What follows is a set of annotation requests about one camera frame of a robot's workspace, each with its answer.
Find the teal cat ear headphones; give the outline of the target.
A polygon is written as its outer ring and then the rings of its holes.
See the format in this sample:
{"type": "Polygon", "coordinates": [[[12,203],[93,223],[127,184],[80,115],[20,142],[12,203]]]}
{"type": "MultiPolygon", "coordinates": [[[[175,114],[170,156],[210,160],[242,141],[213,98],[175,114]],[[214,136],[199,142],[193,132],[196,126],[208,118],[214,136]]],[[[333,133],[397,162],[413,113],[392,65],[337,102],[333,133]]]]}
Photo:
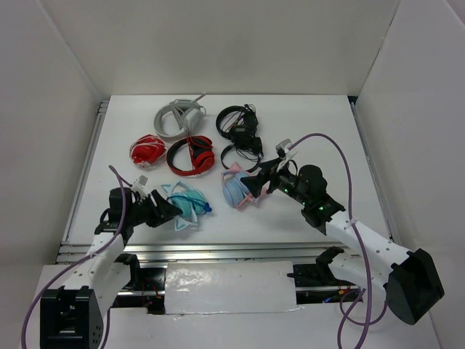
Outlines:
{"type": "Polygon", "coordinates": [[[186,182],[163,184],[161,188],[166,194],[166,200],[183,211],[180,216],[174,218],[176,232],[198,227],[199,217],[212,212],[204,194],[186,182]]]}

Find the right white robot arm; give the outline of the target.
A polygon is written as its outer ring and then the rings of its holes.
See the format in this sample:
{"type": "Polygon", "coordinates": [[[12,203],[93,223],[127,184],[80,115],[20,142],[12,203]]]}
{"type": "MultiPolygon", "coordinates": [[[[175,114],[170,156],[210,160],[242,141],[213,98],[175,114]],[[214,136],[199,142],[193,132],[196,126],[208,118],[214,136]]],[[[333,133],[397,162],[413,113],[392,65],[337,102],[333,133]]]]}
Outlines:
{"type": "Polygon", "coordinates": [[[345,208],[327,194],[328,183],[319,167],[305,165],[292,174],[287,167],[274,165],[241,182],[253,197],[264,185],[268,193],[282,191],[302,204],[302,216],[313,228],[367,256],[372,283],[385,291],[389,309],[404,323],[416,324],[444,296],[431,255],[397,245],[349,218],[345,208]]]}

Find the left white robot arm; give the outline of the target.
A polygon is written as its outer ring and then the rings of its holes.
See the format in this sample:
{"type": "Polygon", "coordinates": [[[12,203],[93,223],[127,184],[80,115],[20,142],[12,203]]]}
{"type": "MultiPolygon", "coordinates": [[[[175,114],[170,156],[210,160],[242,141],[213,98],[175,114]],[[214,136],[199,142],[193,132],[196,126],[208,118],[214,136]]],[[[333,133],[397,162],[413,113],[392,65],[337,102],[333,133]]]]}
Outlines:
{"type": "Polygon", "coordinates": [[[41,295],[40,348],[99,348],[105,341],[104,318],[118,293],[142,283],[138,257],[124,251],[134,228],[157,228],[181,213],[156,190],[141,195],[112,189],[88,252],[61,286],[41,295]]]}

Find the blue pink cat headphones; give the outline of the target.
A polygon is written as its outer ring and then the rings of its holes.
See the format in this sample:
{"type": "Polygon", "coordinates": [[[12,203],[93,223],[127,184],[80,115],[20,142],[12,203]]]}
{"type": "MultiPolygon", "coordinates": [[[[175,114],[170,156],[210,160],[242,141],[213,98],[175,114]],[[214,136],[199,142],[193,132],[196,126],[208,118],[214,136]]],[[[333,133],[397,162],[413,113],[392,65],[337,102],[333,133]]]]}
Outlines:
{"type": "Polygon", "coordinates": [[[222,192],[226,202],[238,211],[243,211],[247,204],[256,205],[268,197],[263,188],[261,195],[255,198],[250,190],[240,181],[251,177],[252,173],[243,169],[237,162],[221,173],[222,192]]]}

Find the black headphones lower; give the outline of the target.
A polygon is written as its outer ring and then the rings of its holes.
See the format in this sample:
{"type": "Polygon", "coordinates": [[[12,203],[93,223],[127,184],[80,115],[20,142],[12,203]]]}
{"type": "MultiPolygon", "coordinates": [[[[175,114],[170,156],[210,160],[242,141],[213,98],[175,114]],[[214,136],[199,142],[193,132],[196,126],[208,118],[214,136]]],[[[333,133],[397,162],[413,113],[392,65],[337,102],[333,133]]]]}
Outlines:
{"type": "Polygon", "coordinates": [[[248,169],[248,172],[257,170],[264,158],[262,140],[260,137],[235,138],[231,144],[224,148],[220,154],[220,161],[225,169],[230,169],[230,167],[224,163],[224,159],[231,151],[235,151],[242,159],[246,159],[254,164],[252,168],[248,169]]]}

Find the black headphones upper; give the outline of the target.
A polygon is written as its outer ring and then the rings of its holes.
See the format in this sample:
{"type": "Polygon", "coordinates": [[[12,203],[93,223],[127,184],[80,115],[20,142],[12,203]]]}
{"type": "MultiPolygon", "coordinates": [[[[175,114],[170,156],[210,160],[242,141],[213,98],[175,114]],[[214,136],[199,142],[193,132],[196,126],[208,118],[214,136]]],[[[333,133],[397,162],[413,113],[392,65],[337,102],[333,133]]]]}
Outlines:
{"type": "Polygon", "coordinates": [[[250,104],[227,107],[216,118],[218,133],[233,142],[255,138],[258,125],[256,109],[250,104]]]}

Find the red black headphones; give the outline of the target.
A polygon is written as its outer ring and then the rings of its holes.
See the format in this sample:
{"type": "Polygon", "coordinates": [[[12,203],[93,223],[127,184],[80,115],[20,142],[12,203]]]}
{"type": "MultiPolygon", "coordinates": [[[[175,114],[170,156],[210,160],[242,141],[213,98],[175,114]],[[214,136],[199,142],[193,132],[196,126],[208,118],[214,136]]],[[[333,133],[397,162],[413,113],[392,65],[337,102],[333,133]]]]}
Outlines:
{"type": "Polygon", "coordinates": [[[210,170],[215,164],[212,141],[203,135],[182,138],[167,150],[166,163],[174,174],[181,177],[201,175],[210,170]],[[189,150],[190,163],[192,165],[192,169],[190,170],[182,170],[174,165],[174,158],[177,152],[185,146],[189,150]]]}

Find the folded red headphones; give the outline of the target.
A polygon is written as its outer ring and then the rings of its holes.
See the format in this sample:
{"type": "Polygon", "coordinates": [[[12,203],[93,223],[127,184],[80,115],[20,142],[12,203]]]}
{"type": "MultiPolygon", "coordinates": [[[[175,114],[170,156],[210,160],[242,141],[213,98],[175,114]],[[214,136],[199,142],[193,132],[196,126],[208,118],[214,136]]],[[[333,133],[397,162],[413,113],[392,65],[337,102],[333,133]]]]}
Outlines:
{"type": "Polygon", "coordinates": [[[165,142],[155,135],[148,134],[140,137],[130,146],[129,158],[135,166],[147,169],[154,167],[166,152],[165,142]]]}

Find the white grey headphones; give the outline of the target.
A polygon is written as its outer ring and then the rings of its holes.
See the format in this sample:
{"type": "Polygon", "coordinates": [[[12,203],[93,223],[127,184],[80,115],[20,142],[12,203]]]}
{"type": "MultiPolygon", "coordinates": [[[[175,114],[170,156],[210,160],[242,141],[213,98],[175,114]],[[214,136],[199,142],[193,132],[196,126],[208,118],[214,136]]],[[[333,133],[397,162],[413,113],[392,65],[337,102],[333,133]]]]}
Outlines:
{"type": "Polygon", "coordinates": [[[206,96],[202,93],[196,98],[177,98],[158,110],[153,125],[156,134],[168,143],[173,143],[186,138],[194,133],[197,126],[206,116],[206,108],[199,103],[206,96]],[[163,120],[167,116],[173,116],[179,131],[174,134],[167,133],[163,128],[163,120]]]}

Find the white foil covered plate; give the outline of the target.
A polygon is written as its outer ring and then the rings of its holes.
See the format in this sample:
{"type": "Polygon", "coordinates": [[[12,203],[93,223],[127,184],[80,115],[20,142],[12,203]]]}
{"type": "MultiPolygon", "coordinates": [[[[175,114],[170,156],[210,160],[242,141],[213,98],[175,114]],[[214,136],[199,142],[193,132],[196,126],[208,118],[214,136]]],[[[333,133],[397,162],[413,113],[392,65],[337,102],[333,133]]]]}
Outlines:
{"type": "Polygon", "coordinates": [[[285,313],[297,309],[290,262],[172,263],[167,314],[285,313]]]}

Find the aluminium rail frame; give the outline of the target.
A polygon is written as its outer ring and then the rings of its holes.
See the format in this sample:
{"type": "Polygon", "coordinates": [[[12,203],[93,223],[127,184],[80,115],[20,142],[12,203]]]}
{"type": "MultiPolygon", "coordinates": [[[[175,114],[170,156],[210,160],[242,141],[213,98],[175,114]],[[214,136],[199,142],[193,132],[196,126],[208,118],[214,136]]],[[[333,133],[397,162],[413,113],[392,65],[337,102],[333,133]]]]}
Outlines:
{"type": "Polygon", "coordinates": [[[135,254],[142,267],[161,268],[169,263],[290,261],[309,264],[336,242],[270,244],[174,244],[128,245],[124,252],[135,254]]]}

